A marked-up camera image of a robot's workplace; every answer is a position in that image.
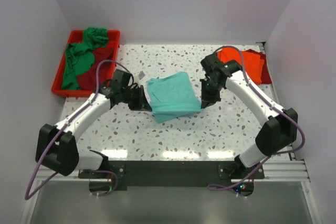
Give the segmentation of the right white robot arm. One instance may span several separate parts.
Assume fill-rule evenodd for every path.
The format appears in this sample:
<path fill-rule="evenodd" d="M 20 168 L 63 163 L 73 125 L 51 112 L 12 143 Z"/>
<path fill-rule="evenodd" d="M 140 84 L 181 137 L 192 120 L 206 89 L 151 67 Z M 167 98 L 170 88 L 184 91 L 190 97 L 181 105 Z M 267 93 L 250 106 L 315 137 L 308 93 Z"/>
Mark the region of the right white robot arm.
<path fill-rule="evenodd" d="M 248 107 L 261 125 L 255 143 L 237 155 L 232 170 L 246 178 L 253 167 L 271 157 L 297 138 L 298 114 L 284 109 L 265 95 L 236 61 L 222 62 L 216 53 L 201 61 L 205 77 L 201 80 L 201 107 L 207 108 L 221 100 L 222 89 L 231 91 Z"/>

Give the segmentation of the teal t shirt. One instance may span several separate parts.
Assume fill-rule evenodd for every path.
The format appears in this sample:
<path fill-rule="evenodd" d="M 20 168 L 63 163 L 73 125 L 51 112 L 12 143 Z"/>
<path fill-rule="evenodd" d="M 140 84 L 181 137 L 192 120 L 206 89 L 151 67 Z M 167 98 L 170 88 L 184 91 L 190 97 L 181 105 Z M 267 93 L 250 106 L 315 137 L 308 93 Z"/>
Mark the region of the teal t shirt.
<path fill-rule="evenodd" d="M 152 78 L 147 82 L 146 90 L 157 123 L 202 110 L 201 102 L 196 97 L 186 72 L 178 72 L 161 79 Z"/>

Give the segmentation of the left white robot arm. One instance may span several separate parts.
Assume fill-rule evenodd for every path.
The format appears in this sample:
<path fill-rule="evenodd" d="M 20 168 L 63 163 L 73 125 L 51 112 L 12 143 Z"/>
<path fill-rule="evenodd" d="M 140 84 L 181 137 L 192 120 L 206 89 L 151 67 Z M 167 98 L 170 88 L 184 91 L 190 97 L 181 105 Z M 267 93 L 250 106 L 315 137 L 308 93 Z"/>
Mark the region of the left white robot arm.
<path fill-rule="evenodd" d="M 125 103 L 132 111 L 151 111 L 144 87 L 131 73 L 116 70 L 111 79 L 98 85 L 88 100 L 55 125 L 45 124 L 38 136 L 35 160 L 54 172 L 68 176 L 75 170 L 90 170 L 103 178 L 110 169 L 108 157 L 99 151 L 80 152 L 83 133 L 115 105 Z"/>

